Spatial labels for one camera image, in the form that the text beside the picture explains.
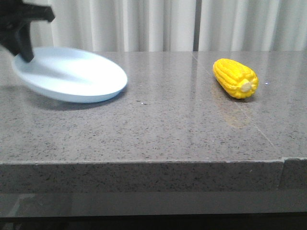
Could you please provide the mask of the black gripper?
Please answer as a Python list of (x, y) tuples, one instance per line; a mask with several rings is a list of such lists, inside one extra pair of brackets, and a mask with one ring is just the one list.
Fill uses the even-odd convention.
[(0, 1), (0, 45), (12, 54), (20, 54), (25, 62), (34, 58), (30, 24), (18, 28), (21, 21), (52, 22), (55, 14), (51, 6), (24, 3), (22, 0)]

